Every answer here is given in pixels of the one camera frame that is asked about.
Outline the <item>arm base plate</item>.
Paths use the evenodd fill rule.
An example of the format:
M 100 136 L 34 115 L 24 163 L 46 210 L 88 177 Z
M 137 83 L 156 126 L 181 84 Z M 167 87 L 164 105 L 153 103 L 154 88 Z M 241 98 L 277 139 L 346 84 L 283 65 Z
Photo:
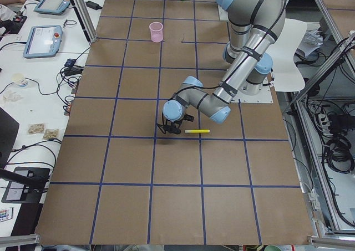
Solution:
M 219 20 L 227 22 L 229 20 L 228 13 L 225 10 L 223 10 L 221 6 L 217 6 L 217 8 L 219 13 Z
M 273 104 L 271 88 L 267 78 L 260 84 L 251 84 L 245 81 L 239 88 L 232 103 L 251 103 L 251 104 Z

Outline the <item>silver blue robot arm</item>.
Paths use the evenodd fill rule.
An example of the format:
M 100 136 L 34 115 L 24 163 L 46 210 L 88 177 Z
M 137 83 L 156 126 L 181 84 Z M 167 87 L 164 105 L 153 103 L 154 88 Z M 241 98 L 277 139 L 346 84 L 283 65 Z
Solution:
M 265 64 L 272 63 L 266 50 L 279 38 L 286 16 L 286 0 L 215 0 L 227 12 L 230 41 L 224 59 L 230 63 L 212 94 L 193 76 L 188 76 L 172 97 L 163 105 L 162 133 L 180 134 L 183 121 L 193 121 L 186 113 L 193 106 L 212 121 L 220 124 L 230 113 L 229 103 L 241 87 L 263 82 Z

